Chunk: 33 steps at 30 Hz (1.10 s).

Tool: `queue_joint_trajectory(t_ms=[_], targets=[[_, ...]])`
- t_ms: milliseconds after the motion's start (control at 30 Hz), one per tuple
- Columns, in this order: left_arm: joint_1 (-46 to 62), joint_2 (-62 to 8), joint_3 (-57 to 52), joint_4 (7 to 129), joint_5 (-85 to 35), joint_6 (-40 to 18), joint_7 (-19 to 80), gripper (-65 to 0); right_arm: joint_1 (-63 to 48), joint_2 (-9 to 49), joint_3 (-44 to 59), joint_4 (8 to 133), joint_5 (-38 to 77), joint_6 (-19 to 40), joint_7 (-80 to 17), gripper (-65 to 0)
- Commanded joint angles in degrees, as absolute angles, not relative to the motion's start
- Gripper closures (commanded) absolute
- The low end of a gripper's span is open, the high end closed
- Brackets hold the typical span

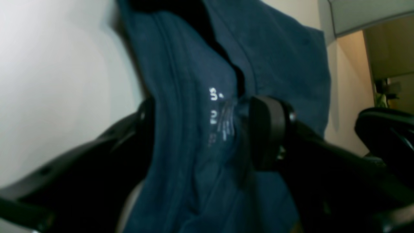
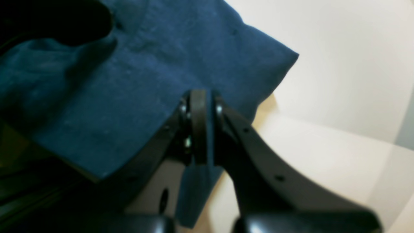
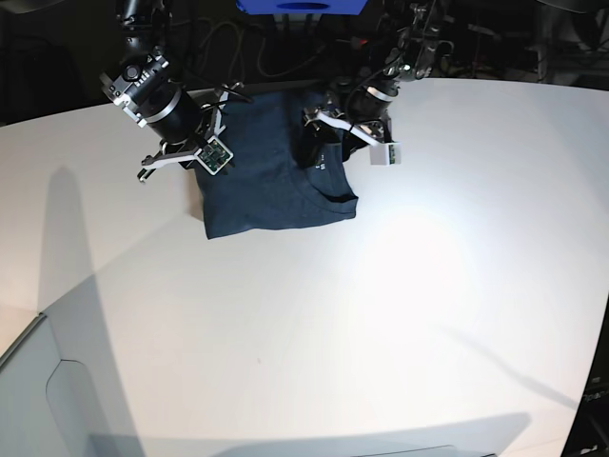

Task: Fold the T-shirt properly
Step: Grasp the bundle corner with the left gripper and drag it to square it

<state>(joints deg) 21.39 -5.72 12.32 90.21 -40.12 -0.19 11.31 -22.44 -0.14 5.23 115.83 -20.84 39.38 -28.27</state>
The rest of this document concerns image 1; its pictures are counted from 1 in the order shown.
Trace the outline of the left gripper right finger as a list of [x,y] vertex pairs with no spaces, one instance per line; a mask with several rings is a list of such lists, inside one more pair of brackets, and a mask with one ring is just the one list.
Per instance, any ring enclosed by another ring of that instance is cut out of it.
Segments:
[[250,99],[253,165],[282,176],[305,233],[412,233],[413,116],[369,108],[355,131],[372,157],[326,142],[286,102]]

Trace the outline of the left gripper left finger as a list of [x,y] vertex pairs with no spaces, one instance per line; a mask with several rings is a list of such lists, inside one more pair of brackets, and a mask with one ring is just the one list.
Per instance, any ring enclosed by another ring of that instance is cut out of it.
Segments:
[[40,233],[115,233],[154,146],[155,100],[1,188],[1,218]]

